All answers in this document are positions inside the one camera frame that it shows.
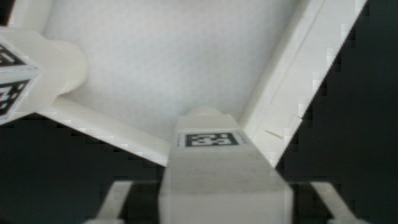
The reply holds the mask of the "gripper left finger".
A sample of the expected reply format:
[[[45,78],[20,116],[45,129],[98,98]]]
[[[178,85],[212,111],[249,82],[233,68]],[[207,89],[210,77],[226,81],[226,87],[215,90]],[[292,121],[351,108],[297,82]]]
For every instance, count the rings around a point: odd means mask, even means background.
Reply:
[[[159,183],[116,181],[96,216],[82,224],[159,224]]]

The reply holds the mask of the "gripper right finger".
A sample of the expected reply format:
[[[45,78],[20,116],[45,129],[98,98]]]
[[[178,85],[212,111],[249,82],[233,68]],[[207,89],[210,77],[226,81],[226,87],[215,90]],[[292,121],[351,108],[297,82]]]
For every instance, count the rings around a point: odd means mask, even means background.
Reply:
[[[356,216],[333,183],[313,181],[310,182],[310,186],[315,189],[317,195],[333,215],[333,218],[327,220],[327,224],[372,224]]]

